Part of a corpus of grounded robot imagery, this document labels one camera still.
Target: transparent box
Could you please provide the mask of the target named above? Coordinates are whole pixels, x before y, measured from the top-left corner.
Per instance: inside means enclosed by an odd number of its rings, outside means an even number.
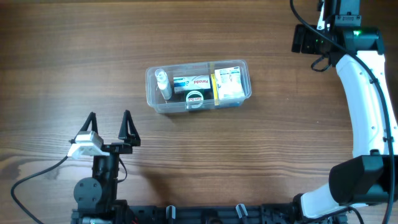
[[[157,72],[158,75],[161,70],[167,74],[166,80],[169,80],[171,87],[172,96],[168,100],[165,100],[164,95],[167,97],[169,93],[163,92],[167,91],[165,90],[167,87],[158,85],[158,79],[155,76],[155,73]],[[208,89],[206,76],[209,78],[210,89]],[[192,81],[196,78],[199,79],[199,77],[204,78],[204,80]],[[196,85],[192,84],[194,82],[203,82],[197,85],[205,85],[206,87],[194,90],[196,88]],[[183,88],[192,88],[192,90],[181,91],[181,85],[184,85]],[[224,60],[151,67],[146,71],[146,93],[148,105],[158,113],[241,106],[243,101],[251,96],[248,65],[244,60]]]

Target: small spray bottle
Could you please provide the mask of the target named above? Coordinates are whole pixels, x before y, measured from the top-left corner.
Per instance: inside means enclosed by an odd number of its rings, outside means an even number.
[[[157,86],[160,89],[165,100],[169,100],[172,97],[172,87],[170,86],[169,78],[163,69],[157,69],[155,71],[155,77],[157,79]]]

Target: yellow strip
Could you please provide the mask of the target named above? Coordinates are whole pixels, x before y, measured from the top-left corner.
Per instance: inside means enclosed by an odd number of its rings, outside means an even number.
[[[214,105],[218,106],[217,81],[215,74],[211,74],[211,84],[213,85]]]

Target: wooden tabletop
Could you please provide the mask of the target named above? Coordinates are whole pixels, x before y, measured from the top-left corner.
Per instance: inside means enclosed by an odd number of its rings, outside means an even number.
[[[317,1],[296,5],[317,22]],[[383,34],[395,111],[397,8],[361,5],[363,25]],[[325,184],[352,158],[351,121],[336,70],[313,72],[317,56],[290,51],[296,24],[287,0],[0,4],[0,223],[32,223],[12,184],[58,162],[91,111],[105,142],[132,113],[142,146],[122,156],[129,176],[118,187],[130,205],[284,203]],[[157,114],[147,105],[148,67],[229,59],[248,63],[252,96],[241,107]],[[69,223],[91,165],[69,159],[16,194],[43,222]],[[380,223],[385,207],[359,211]]]

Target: round tape roll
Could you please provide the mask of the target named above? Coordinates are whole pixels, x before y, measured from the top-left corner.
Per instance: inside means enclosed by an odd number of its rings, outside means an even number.
[[[203,94],[200,93],[199,91],[193,90],[187,94],[185,101],[187,103],[193,103],[193,102],[199,101],[198,104],[191,105],[191,107],[193,109],[199,108],[203,104]]]

